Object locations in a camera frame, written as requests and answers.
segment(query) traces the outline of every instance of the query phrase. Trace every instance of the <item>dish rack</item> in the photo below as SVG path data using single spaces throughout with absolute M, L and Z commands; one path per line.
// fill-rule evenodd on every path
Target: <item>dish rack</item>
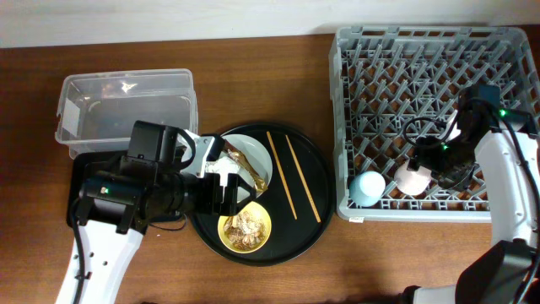
M 401 193 L 393 176 L 412 155 L 402 126 L 414 117 L 447 120 L 458 92 L 477 82 L 501 89 L 501 104 L 540 120 L 540 82 L 525 32 L 509 27 L 351 26 L 332 43 L 330 98 L 334 113 L 337 213 L 345 220 L 490 222 L 482 172 L 465 192 L 432 181 L 417 196 Z M 417 122 L 410 135 L 440 134 Z M 386 180 L 373 207 L 356 206 L 348 185 L 378 171 Z

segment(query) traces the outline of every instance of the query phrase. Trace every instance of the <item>black tray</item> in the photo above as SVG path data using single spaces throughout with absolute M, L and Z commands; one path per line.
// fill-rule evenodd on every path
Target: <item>black tray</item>
M 276 160 L 274 159 L 267 131 L 278 153 L 279 161 L 298 219 L 294 220 L 284 186 L 279 176 Z M 236 253 L 230 251 L 218 236 L 217 215 L 193 214 L 193 226 L 202 240 L 217 254 L 238 263 L 252 266 L 270 266 L 289 261 L 298 257 L 317 242 L 322 232 L 327 228 L 336 206 L 336 190 L 334 178 L 328 169 L 320 150 L 302 133 L 293 128 L 272 123 L 254 123 L 233 128 L 222 135 L 245 134 L 261 142 L 268 150 L 273 162 L 272 179 L 268 190 L 256 202 L 260 203 L 270 214 L 272 232 L 264 246 L 252 253 Z M 302 181 L 290 153 L 285 134 L 289 136 L 298 162 L 304 172 L 304 178 L 310 189 L 311 196 L 321 217 L 317 223 L 311 209 Z

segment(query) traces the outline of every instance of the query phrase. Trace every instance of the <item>brown tabletop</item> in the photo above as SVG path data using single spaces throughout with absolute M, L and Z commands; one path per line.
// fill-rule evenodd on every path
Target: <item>brown tabletop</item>
M 539 27 L 525 27 L 540 58 Z M 54 139 L 70 74 L 188 68 L 200 133 L 245 122 L 298 128 L 332 163 L 328 52 L 333 35 L 170 41 L 0 50 L 0 295 L 50 303 L 73 245 L 65 215 L 72 160 Z M 339 302 L 409 285 L 455 284 L 489 249 L 489 225 L 367 222 L 336 215 L 298 258 L 253 268 L 212 252 L 192 226 L 148 230 L 121 283 L 119 303 Z

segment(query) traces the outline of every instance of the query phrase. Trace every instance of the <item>clear plastic container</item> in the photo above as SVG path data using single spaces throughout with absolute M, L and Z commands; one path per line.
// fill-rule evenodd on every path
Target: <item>clear plastic container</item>
M 137 120 L 197 133 L 197 97 L 187 69 L 91 73 L 64 80 L 55 138 L 75 158 L 127 149 Z

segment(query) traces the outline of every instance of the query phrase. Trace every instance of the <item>wooden chopstick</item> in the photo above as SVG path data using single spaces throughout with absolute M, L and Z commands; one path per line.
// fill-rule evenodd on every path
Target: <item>wooden chopstick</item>
M 276 147 L 273 146 L 272 135 L 267 131 L 268 141 L 272 147 L 273 157 L 276 159 L 276 164 L 278 165 L 279 175 L 281 176 L 281 182 L 283 182 L 283 187 L 285 188 L 285 193 L 289 199 L 290 208 L 293 210 L 294 219 L 297 220 L 296 211 L 294 210 L 293 199 L 290 197 L 289 187 L 287 187 L 287 182 L 285 181 L 285 175 L 283 169 L 281 169 L 281 163 L 279 163 L 278 153 L 276 152 Z
M 311 197 L 310 189 L 307 187 L 307 182 L 305 182 L 304 173 L 302 172 L 302 168 L 300 168 L 298 159 L 296 159 L 296 153 L 294 152 L 293 145 L 290 144 L 289 135 L 285 135 L 285 138 L 287 138 L 287 143 L 289 143 L 290 153 L 293 155 L 294 163 L 296 164 L 296 169 L 298 169 L 298 174 L 300 175 L 300 179 L 302 180 L 302 184 L 304 185 L 305 194 L 307 194 L 307 198 L 310 200 L 311 208 L 313 209 L 313 213 L 315 214 L 317 223 L 321 223 L 321 218 L 319 217 L 319 213 L 317 212 L 317 207 L 315 206 L 315 202 L 313 201 L 313 198 Z

